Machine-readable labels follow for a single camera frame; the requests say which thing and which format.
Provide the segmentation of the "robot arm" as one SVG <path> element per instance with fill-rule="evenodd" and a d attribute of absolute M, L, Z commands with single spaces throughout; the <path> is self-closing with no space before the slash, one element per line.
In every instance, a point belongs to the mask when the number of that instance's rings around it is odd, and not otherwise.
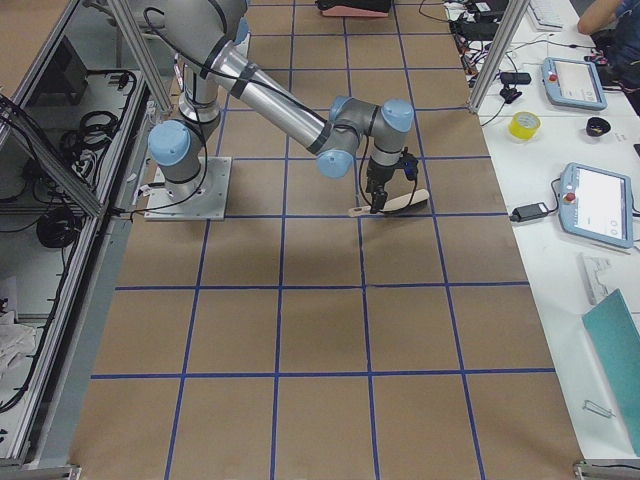
<path fill-rule="evenodd" d="M 394 174 L 401 171 L 408 181 L 418 181 L 417 159 L 406 146 L 414 120 L 412 105 L 402 99 L 377 105 L 338 96 L 323 118 L 237 49 L 248 8 L 246 1 L 169 1 L 162 8 L 144 9 L 148 28 L 191 71 L 187 107 L 214 106 L 215 98 L 206 97 L 204 88 L 223 88 L 313 154 L 319 171 L 329 178 L 343 177 L 361 142 L 372 142 L 361 194 L 371 213 L 392 213 L 386 185 Z"/>

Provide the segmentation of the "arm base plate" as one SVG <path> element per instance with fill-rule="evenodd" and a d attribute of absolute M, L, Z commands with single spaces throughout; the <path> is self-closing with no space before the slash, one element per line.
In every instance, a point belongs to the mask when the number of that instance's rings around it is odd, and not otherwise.
<path fill-rule="evenodd" d="M 161 186 L 150 191 L 144 211 L 146 220 L 224 220 L 232 158 L 200 156 L 199 161 L 199 175 L 184 184 L 166 180 L 161 167 L 156 167 L 154 182 Z"/>

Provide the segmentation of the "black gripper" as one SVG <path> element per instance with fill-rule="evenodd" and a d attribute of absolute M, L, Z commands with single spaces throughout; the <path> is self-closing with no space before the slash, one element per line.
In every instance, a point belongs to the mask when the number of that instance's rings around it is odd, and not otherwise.
<path fill-rule="evenodd" d="M 371 196 L 370 213 L 383 213 L 384 206 L 387 202 L 388 193 L 385 185 L 390 181 L 396 170 L 402 168 L 400 160 L 391 165 L 382 165 L 377 163 L 373 158 L 368 160 L 366 172 L 366 189 L 365 192 Z"/>

